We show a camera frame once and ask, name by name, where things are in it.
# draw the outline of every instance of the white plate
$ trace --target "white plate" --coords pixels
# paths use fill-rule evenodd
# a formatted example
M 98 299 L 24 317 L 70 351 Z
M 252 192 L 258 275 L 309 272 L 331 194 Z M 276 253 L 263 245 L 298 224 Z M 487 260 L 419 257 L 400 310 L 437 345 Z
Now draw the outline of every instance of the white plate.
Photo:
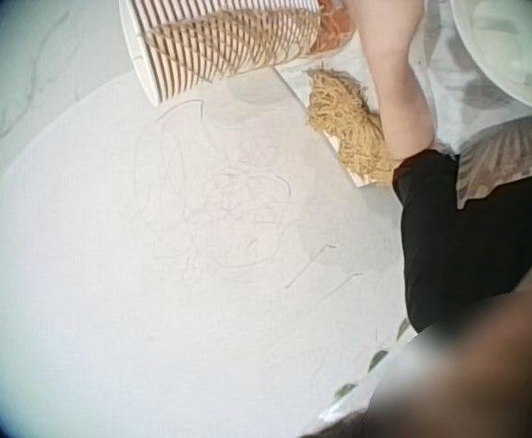
M 532 107 L 532 1 L 451 0 L 464 45 L 509 96 Z

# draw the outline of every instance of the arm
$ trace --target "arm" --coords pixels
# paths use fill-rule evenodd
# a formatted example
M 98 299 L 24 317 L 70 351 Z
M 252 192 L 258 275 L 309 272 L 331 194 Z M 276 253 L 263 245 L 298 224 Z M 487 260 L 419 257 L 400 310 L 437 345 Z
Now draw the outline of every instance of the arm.
M 432 115 L 408 62 L 423 0 L 351 0 L 351 11 L 377 89 L 391 156 L 405 160 L 432 148 Z

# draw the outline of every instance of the white bowl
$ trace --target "white bowl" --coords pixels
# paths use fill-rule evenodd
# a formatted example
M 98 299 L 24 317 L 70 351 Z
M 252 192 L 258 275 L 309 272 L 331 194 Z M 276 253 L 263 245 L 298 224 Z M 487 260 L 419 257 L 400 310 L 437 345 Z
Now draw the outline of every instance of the white bowl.
M 452 0 L 454 22 L 483 72 L 532 107 L 532 0 Z

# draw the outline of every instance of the person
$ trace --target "person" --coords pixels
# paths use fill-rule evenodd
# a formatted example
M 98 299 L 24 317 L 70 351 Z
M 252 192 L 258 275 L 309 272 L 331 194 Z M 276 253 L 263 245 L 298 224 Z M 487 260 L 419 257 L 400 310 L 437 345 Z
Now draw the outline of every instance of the person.
M 532 174 L 495 183 L 459 208 L 459 178 L 472 170 L 439 148 L 409 63 L 423 0 L 353 0 L 350 8 L 386 146 L 401 162 L 393 189 L 403 207 L 409 320 L 420 334 L 437 324 L 458 349 L 446 377 L 422 397 L 382 416 L 354 412 L 308 437 L 532 437 Z M 469 312 L 496 299 L 486 318 Z

